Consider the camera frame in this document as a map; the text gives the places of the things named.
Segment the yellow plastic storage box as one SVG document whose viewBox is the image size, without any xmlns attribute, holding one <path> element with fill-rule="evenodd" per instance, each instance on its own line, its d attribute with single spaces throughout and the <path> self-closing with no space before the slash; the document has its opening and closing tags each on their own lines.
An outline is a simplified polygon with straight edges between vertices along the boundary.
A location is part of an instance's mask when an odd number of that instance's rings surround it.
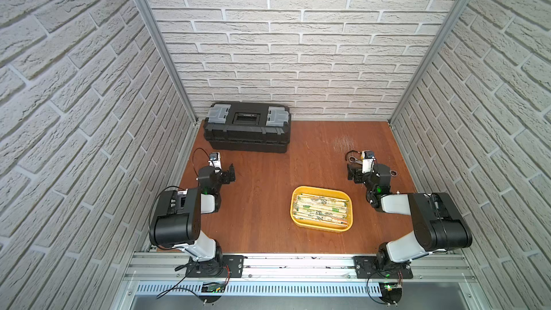
<svg viewBox="0 0 551 310">
<path fill-rule="evenodd" d="M 291 205 L 295 200 L 296 196 L 299 194 L 321 195 L 321 196 L 333 197 L 338 199 L 346 199 L 350 202 L 350 205 L 352 207 L 352 201 L 350 197 L 344 192 L 333 190 L 333 189 L 324 189 L 324 188 L 309 187 L 309 186 L 300 186 L 294 190 L 291 196 Z M 353 215 L 353 209 L 352 209 L 350 225 L 343 228 L 340 228 L 334 225 L 320 225 L 318 222 L 312 222 L 309 220 L 305 220 L 305 221 L 297 220 L 296 218 L 293 217 L 293 215 L 291 215 L 291 219 L 292 221 L 294 221 L 294 223 L 297 226 L 302 228 L 309 228 L 309 229 L 321 230 L 321 231 L 327 231 L 327 232 L 333 232 L 333 233 L 341 233 L 341 232 L 343 233 L 348 231 L 352 227 L 354 222 L 354 215 Z"/>
</svg>

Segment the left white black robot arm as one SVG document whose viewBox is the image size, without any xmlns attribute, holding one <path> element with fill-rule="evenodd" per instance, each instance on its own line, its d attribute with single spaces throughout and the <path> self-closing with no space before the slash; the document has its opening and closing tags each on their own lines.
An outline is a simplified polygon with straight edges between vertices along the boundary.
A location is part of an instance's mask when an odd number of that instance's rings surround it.
<svg viewBox="0 0 551 310">
<path fill-rule="evenodd" d="M 222 185 L 235 182 L 235 168 L 205 166 L 198 174 L 198 186 L 159 193 L 149 223 L 149 240 L 161 250 L 179 250 L 191 261 L 185 266 L 197 276 L 228 276 L 220 244 L 202 232 L 202 216 L 220 210 Z"/>
</svg>

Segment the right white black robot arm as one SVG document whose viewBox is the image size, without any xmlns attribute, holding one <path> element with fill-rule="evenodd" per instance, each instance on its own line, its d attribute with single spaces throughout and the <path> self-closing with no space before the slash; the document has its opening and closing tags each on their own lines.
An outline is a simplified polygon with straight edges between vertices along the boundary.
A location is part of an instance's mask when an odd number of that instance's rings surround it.
<svg viewBox="0 0 551 310">
<path fill-rule="evenodd" d="M 413 278 L 410 263 L 436 252 L 468 248 L 473 234 L 451 196 L 445 192 L 393 194 L 393 171 L 384 164 L 364 167 L 347 165 L 347 177 L 366 187 L 366 200 L 377 212 L 406 215 L 413 230 L 403 237 L 382 243 L 374 256 L 355 256 L 357 276 L 367 278 Z"/>
</svg>

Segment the wrapped chopsticks pile in box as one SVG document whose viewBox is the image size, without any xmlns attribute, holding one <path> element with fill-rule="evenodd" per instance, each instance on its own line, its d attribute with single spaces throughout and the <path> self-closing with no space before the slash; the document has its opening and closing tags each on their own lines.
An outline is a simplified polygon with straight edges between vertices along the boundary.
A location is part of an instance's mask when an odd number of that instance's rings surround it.
<svg viewBox="0 0 551 310">
<path fill-rule="evenodd" d="M 350 225 L 352 207 L 346 199 L 299 194 L 291 205 L 291 215 L 297 220 L 343 228 Z"/>
</svg>

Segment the silver metal wrench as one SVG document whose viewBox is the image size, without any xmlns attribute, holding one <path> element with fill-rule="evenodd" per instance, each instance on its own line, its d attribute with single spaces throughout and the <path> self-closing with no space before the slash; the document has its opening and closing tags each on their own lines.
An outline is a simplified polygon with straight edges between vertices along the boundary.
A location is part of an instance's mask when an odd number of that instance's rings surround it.
<svg viewBox="0 0 551 310">
<path fill-rule="evenodd" d="M 351 164 L 362 164 L 362 160 L 361 159 L 357 159 L 356 157 L 354 156 L 349 156 L 347 158 L 347 161 Z"/>
</svg>

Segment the black plastic toolbox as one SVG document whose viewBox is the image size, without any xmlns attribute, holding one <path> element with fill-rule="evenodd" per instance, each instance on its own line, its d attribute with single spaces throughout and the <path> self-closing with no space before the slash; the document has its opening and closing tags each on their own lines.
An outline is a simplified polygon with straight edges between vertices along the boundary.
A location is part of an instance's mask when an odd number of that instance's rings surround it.
<svg viewBox="0 0 551 310">
<path fill-rule="evenodd" d="M 282 104 L 218 102 L 209 107 L 203 129 L 214 149 L 285 154 L 291 113 Z"/>
</svg>

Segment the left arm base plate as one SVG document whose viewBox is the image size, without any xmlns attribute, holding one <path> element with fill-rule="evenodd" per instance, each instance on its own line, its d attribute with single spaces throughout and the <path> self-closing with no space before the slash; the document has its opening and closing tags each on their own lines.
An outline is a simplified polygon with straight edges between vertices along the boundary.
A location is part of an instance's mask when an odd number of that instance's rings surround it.
<svg viewBox="0 0 551 310">
<path fill-rule="evenodd" d="M 244 267 L 244 255 L 222 255 L 222 259 L 187 264 L 188 278 L 241 278 Z"/>
</svg>

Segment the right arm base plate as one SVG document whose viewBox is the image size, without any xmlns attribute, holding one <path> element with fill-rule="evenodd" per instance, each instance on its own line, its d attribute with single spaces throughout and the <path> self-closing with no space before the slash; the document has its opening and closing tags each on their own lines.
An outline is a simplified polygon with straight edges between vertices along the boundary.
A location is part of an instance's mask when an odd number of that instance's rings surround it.
<svg viewBox="0 0 551 310">
<path fill-rule="evenodd" d="M 413 279 L 410 263 L 380 262 L 375 255 L 356 255 L 352 260 L 357 278 Z"/>
</svg>

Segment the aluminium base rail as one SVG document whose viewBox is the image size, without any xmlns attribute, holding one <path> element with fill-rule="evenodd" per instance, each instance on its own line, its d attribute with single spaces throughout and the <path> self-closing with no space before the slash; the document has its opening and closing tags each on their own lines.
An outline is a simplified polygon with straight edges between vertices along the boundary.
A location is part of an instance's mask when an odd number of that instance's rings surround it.
<svg viewBox="0 0 551 310">
<path fill-rule="evenodd" d="M 123 275 L 119 294 L 137 295 L 380 297 L 407 284 L 458 284 L 476 277 L 461 254 L 419 258 L 404 271 L 371 272 L 366 256 L 352 254 L 237 253 L 213 278 L 188 273 L 182 253 L 135 253 Z"/>
</svg>

